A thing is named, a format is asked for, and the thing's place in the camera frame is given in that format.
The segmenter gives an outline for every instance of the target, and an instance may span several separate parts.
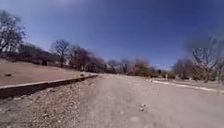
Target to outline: blue sky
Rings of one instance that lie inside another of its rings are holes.
[[[0,0],[22,18],[27,41],[49,50],[56,39],[104,59],[144,58],[169,69],[192,37],[222,33],[223,0]]]

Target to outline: tree trunk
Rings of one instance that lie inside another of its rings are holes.
[[[204,80],[205,83],[208,83],[208,81],[209,81],[209,75],[210,75],[210,71],[206,69],[205,70],[205,80]]]
[[[64,57],[61,57],[61,68],[63,68]]]

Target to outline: ground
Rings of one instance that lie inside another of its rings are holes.
[[[79,76],[79,72],[50,66],[39,66],[22,62],[0,62],[0,86],[38,81],[68,79]]]
[[[223,99],[221,93],[104,74],[0,100],[0,122],[10,128],[223,128]]]
[[[224,90],[224,85],[221,83],[217,83],[216,81],[204,83],[204,81],[172,81],[173,83],[177,84],[184,84],[184,85],[191,85],[196,87],[206,87],[206,88],[213,88],[218,90]]]

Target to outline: curb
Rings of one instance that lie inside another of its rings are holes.
[[[95,78],[97,76],[98,75],[91,75],[91,76],[78,77],[73,79],[60,79],[60,80],[54,80],[54,81],[42,81],[42,82],[33,82],[33,83],[26,83],[26,84],[0,86],[0,99],[33,94],[35,92],[38,92],[46,88],[58,87],[61,85],[66,85],[66,84],[70,84],[74,82],[80,82],[89,78]]]
[[[173,85],[173,86],[176,86],[176,87],[191,88],[191,89],[203,90],[203,91],[208,91],[208,92],[218,92],[218,93],[224,94],[224,90],[218,90],[218,89],[214,89],[214,88],[196,87],[196,86],[191,86],[191,85],[161,82],[161,81],[156,81],[156,80],[154,80],[152,82],[158,83],[158,84]]]

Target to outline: asphalt road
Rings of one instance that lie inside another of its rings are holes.
[[[119,75],[102,75],[95,84],[78,128],[224,127],[223,94]]]

